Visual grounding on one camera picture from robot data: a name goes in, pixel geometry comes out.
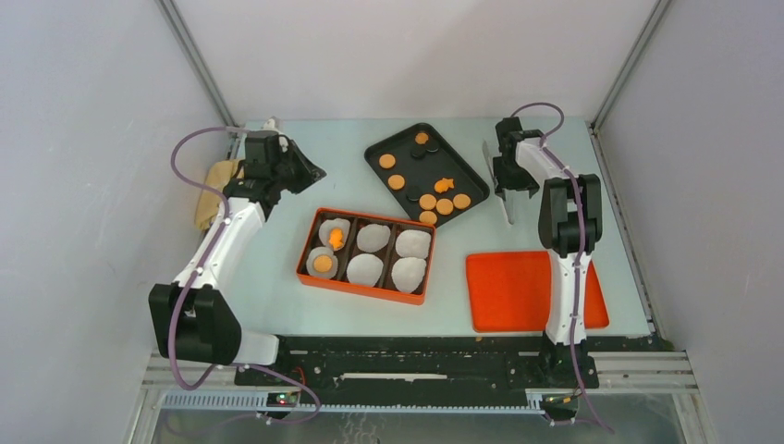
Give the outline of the metal tongs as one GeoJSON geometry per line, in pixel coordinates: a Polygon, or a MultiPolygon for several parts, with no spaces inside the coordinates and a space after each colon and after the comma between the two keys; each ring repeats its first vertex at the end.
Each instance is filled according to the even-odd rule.
{"type": "Polygon", "coordinates": [[[491,177],[493,192],[500,201],[508,224],[513,225],[515,210],[509,193],[516,190],[519,165],[513,156],[509,157],[501,152],[492,152],[488,141],[483,141],[482,152],[491,177]]]}

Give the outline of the orange fish cookie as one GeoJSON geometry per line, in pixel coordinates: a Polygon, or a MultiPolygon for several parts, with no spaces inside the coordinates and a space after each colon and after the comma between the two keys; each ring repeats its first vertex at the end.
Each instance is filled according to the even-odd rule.
{"type": "Polygon", "coordinates": [[[453,178],[441,178],[434,184],[434,192],[438,194],[446,193],[454,188],[455,182],[453,178]]]}
{"type": "Polygon", "coordinates": [[[339,251],[345,246],[345,232],[342,228],[330,230],[327,238],[328,245],[334,250],[339,251]]]}

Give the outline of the black cookie tray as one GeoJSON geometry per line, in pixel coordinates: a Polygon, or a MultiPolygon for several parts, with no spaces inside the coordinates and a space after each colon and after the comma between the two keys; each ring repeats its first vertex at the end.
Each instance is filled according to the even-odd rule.
{"type": "Polygon", "coordinates": [[[374,174],[386,185],[392,196],[397,200],[404,212],[413,220],[419,221],[419,214],[423,211],[418,203],[409,202],[405,195],[407,186],[419,186],[423,194],[432,194],[437,200],[450,199],[460,193],[468,194],[472,204],[465,210],[455,208],[449,216],[438,216],[436,226],[440,227],[456,217],[464,214],[477,204],[486,200],[490,190],[480,175],[462,158],[451,144],[430,124],[416,123],[393,135],[377,142],[364,151],[364,159],[374,174]],[[430,140],[439,143],[440,150],[435,154],[428,154],[423,159],[414,159],[410,156],[410,149],[417,144],[414,140],[418,132],[426,132],[430,140]],[[382,154],[392,154],[397,163],[391,169],[383,169],[378,165],[382,154]],[[393,191],[387,185],[387,179],[392,175],[401,175],[406,180],[406,186],[400,191],[393,191]],[[455,188],[443,194],[434,192],[434,184],[441,178],[453,178],[455,188]]]}

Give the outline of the orange compartment box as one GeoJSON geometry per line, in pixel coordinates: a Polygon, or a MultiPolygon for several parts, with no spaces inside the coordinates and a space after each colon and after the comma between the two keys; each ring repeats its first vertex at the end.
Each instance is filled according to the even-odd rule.
{"type": "Polygon", "coordinates": [[[320,208],[295,271],[306,286],[422,305],[434,250],[433,225],[320,208]]]}

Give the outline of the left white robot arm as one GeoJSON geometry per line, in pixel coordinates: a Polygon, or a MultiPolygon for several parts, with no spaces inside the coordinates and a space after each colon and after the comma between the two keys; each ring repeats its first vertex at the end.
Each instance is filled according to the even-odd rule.
{"type": "Polygon", "coordinates": [[[281,130],[275,117],[258,129],[233,127],[231,132],[244,141],[240,172],[223,187],[199,184],[199,189],[217,198],[217,214],[186,267],[172,282],[154,285],[148,302],[164,357],[206,364],[257,364],[257,374],[276,386],[290,378],[292,361],[278,351],[277,336],[240,323],[229,287],[247,246],[282,193],[299,194],[326,173],[281,130]]]}

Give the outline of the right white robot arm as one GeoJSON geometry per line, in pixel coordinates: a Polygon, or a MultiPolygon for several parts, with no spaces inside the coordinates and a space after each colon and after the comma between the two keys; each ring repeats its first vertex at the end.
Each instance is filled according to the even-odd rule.
{"type": "Polygon", "coordinates": [[[524,129],[518,117],[495,125],[497,154],[484,154],[496,197],[514,222],[510,193],[539,193],[538,236],[551,268],[550,309],[537,372],[560,387],[588,365],[585,299],[592,253],[603,234],[601,180],[577,175],[548,148],[539,129],[524,129]]]}

